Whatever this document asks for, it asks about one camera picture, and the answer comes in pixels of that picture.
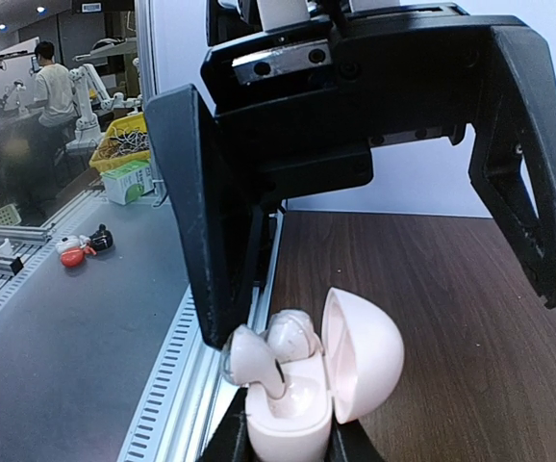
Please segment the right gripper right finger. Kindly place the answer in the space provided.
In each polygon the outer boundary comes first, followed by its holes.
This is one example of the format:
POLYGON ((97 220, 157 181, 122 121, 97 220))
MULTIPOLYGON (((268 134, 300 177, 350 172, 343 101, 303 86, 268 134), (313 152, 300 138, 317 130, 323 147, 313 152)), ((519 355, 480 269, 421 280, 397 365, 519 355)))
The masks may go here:
POLYGON ((332 422, 328 460, 331 462, 383 462, 358 420, 340 424, 332 422))

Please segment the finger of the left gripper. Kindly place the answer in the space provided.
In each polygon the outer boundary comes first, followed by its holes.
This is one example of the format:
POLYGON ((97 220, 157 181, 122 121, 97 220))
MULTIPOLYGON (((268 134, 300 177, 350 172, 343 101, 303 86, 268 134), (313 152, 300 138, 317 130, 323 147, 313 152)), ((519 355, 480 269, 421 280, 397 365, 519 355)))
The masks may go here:
POLYGON ((229 163, 226 142, 195 86, 152 97, 144 115, 178 222, 202 337, 221 349, 249 317, 264 213, 229 163))
POLYGON ((556 77, 546 40, 493 26, 471 185, 546 308, 556 308, 556 77))

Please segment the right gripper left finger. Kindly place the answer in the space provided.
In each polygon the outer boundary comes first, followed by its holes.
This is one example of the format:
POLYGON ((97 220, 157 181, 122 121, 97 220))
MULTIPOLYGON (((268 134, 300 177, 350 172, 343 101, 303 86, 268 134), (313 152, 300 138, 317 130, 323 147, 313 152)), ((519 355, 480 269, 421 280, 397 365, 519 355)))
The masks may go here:
POLYGON ((200 456, 205 462, 249 462, 254 460, 245 414, 247 388, 239 388, 200 456))

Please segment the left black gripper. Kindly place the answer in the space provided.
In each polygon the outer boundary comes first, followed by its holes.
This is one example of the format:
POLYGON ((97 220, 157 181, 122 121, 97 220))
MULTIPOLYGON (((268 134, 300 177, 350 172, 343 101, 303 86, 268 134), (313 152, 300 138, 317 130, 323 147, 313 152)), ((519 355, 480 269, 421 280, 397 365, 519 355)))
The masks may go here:
POLYGON ((353 188, 371 148, 448 138, 480 122, 492 21, 454 5, 344 13, 263 31, 211 2, 198 180, 212 200, 353 188))

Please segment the pink round charging case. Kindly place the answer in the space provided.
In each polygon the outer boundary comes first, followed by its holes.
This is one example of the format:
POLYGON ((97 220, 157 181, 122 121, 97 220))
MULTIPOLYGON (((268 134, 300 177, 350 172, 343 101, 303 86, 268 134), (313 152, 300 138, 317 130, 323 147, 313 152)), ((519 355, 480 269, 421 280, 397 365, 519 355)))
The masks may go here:
POLYGON ((404 343, 392 318, 370 301, 328 291, 319 349, 280 364, 286 392, 273 399, 250 384, 245 399, 248 436, 261 461, 321 461, 334 419, 353 422, 378 408, 402 374, 404 343))

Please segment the cream earbud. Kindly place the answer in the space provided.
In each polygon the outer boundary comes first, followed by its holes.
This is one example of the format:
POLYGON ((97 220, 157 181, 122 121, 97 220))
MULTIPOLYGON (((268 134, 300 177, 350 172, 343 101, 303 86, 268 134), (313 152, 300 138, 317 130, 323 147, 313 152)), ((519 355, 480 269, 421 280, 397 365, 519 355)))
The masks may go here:
POLYGON ((238 326, 224 345, 220 373, 232 385, 261 384, 273 399, 286 392, 285 377, 273 350, 245 324, 238 326))

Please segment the white stem earbud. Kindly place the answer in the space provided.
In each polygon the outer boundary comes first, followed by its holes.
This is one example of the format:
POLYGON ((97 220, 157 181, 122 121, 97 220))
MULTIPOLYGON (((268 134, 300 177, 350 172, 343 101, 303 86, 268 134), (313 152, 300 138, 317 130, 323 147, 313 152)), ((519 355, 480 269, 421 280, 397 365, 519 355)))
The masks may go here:
POLYGON ((274 314, 265 341, 280 364, 308 359, 319 349, 311 317, 302 310, 284 309, 274 314))

